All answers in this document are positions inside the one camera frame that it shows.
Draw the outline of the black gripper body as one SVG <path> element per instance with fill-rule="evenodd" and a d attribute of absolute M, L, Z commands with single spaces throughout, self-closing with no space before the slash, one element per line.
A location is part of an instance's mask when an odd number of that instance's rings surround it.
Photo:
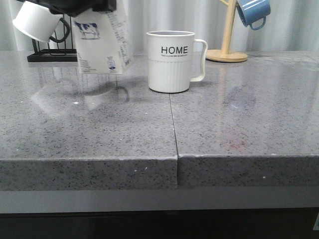
<path fill-rule="evenodd" d="M 28 2 L 49 9 L 52 14 L 66 14 L 76 17 L 91 9 L 93 12 L 113 12 L 117 9 L 116 0 L 29 0 Z"/>

